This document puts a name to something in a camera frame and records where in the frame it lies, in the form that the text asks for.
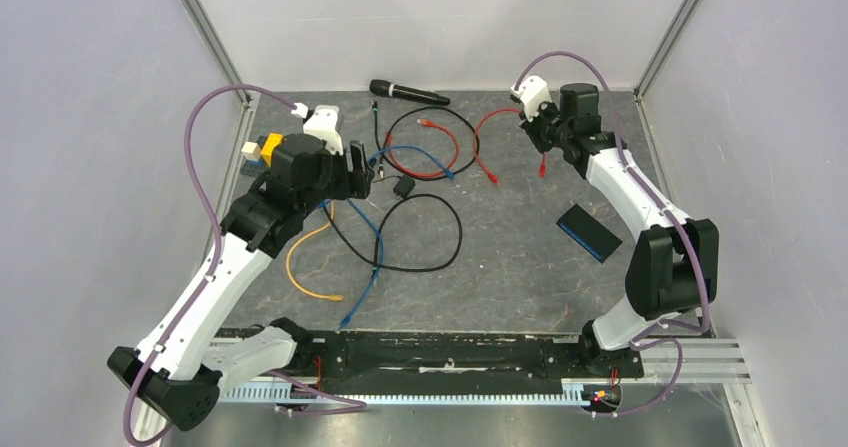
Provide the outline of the black power adapter with cord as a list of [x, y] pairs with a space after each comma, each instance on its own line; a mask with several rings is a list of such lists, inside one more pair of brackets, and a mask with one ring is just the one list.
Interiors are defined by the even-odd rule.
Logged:
[[373, 184], [392, 182], [391, 192], [398, 199], [406, 199], [416, 186], [416, 181], [408, 175], [388, 175], [378, 177]]

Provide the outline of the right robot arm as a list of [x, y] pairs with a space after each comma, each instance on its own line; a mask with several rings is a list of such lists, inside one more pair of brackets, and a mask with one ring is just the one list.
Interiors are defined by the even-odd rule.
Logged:
[[564, 160], [600, 191], [635, 240], [624, 280], [624, 297], [588, 323], [577, 349], [580, 367], [602, 375], [617, 350], [636, 346], [653, 331], [681, 326], [680, 315], [701, 309], [696, 331], [710, 327], [717, 294], [719, 232], [709, 219], [695, 220], [651, 183], [619, 136], [602, 127], [599, 91], [588, 83], [566, 84], [560, 101], [548, 84], [531, 76], [512, 90], [520, 127], [541, 153], [561, 150]]

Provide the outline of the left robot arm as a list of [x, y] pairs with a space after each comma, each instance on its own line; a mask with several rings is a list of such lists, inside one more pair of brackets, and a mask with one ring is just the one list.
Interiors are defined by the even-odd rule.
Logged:
[[237, 301], [326, 200], [365, 199], [374, 170], [365, 146], [333, 147], [295, 133], [273, 146], [267, 169], [236, 198], [218, 227], [207, 260], [175, 305], [134, 347], [117, 347], [109, 369], [170, 427], [197, 427], [230, 390], [275, 369], [307, 372], [314, 360], [304, 332], [275, 321], [214, 350], [211, 342]]

